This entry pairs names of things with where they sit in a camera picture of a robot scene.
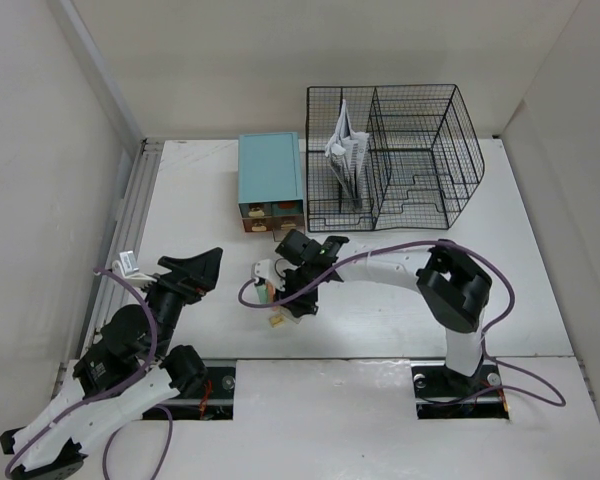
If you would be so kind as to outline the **green highlighter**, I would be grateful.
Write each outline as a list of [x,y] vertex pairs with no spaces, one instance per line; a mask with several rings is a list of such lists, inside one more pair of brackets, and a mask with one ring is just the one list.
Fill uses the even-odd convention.
[[268,287],[265,283],[257,284],[256,292],[257,292],[260,304],[267,304],[269,302]]

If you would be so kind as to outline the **teal mini drawer cabinet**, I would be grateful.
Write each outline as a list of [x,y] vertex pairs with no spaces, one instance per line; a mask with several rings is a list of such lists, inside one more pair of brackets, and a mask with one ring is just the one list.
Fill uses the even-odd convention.
[[295,132],[246,134],[238,140],[238,208],[244,231],[272,234],[304,228],[304,186]]

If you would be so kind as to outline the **orange highlighter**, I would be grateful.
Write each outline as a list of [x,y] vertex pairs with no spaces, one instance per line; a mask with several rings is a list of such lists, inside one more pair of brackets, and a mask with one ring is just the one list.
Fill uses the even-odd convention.
[[275,301],[276,288],[273,284],[271,284],[270,282],[267,282],[266,283],[266,291],[267,291],[267,302],[269,304],[271,304]]

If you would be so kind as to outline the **white paper booklet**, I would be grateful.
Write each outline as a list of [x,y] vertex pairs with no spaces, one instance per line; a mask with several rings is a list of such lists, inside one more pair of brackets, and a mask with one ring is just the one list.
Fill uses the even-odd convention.
[[368,142],[367,132],[353,129],[348,104],[343,99],[334,133],[325,145],[325,157],[354,205],[361,202],[361,181]]

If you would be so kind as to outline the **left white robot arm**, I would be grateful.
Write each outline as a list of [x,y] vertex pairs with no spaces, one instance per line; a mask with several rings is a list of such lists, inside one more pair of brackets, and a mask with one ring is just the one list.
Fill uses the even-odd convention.
[[132,252],[95,274],[118,283],[134,302],[121,307],[68,371],[60,390],[27,426],[0,436],[8,479],[67,479],[106,438],[177,397],[207,404],[213,384],[191,345],[172,346],[184,307],[219,279],[223,250],[163,256],[162,273],[140,272]]

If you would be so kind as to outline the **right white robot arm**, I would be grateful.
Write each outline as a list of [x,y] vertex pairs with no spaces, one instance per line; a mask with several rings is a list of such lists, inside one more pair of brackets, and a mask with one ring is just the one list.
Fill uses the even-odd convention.
[[371,247],[346,236],[319,241],[297,230],[288,232],[275,253],[291,266],[283,271],[271,266],[267,281],[273,286],[273,299],[281,301],[292,318],[317,313],[318,289],[297,293],[330,267],[335,270],[324,283],[371,282],[413,291],[445,329],[445,386],[464,394],[478,384],[492,279],[467,253],[436,244],[374,254]]

